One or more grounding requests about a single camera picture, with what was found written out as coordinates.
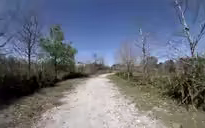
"treeline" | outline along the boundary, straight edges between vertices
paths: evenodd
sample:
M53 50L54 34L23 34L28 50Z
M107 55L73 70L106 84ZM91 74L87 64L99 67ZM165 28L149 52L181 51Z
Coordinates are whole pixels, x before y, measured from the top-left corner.
M205 110L205 51L196 51L205 35L205 18L198 27L198 35L193 35L185 19L183 4L175 0L175 9L183 28L180 38L184 46L188 46L189 55L178 46L179 42L171 41L168 47L172 51L168 53L174 54L168 54L166 58L171 59L158 63L158 58L151 56L150 34L140 29L137 43L122 43L117 52L118 63L112 68L118 71L116 75L134 85L155 87L181 104Z
M60 25L51 25L49 33L43 34L34 14L20 24L11 36L0 30L0 105L62 79L87 76L75 72L77 49L65 40Z

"grass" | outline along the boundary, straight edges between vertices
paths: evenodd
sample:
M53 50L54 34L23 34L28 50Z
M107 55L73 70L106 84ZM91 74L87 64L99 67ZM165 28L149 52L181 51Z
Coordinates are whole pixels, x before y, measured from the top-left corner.
M205 112L187 110L169 97L163 96L156 87L136 85L116 75L109 78L124 95L131 98L141 112L162 120L168 127L179 124L183 128L205 128Z
M63 97L63 92L68 92L83 79L73 79L60 82L55 87L49 87L23 97L14 104L0 108L0 128L30 128L42 113L59 106L58 101Z

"bush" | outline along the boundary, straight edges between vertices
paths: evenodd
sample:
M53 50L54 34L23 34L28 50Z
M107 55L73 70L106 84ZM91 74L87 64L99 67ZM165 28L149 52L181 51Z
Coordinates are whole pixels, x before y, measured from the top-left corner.
M88 75L85 73L80 73L80 72L70 72L69 74L64 75L62 77L62 80L74 79L74 78L84 78L84 77L88 77Z

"gravel path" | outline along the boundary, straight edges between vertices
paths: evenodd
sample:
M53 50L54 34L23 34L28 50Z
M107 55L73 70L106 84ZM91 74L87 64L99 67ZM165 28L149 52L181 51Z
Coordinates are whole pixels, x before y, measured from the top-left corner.
M88 79L64 94L63 105L50 109L33 128L164 128L139 112L106 75Z

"blue sky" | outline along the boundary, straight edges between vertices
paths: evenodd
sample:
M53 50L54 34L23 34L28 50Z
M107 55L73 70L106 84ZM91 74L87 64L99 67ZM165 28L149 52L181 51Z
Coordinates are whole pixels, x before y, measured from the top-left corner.
M167 41L181 30L172 1L28 0L24 7L37 9L45 28L61 24L66 39L78 49L77 60L89 61L98 53L113 64L120 43L137 39L139 28L151 33L151 54L164 59Z

